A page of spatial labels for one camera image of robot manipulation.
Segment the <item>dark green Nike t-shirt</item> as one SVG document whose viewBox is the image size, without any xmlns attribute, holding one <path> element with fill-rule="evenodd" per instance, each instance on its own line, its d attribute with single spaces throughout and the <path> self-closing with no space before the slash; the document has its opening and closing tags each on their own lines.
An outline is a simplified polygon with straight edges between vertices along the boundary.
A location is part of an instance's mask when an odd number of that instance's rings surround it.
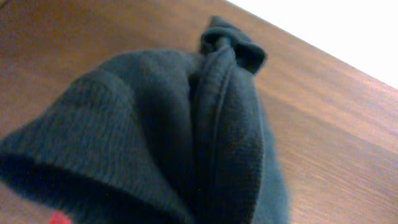
<svg viewBox="0 0 398 224">
<path fill-rule="evenodd" d="M 267 54 L 218 16 L 200 45 L 121 54 L 76 79 L 1 141 L 1 182 L 75 223 L 287 223 L 254 86 Z"/>
</svg>

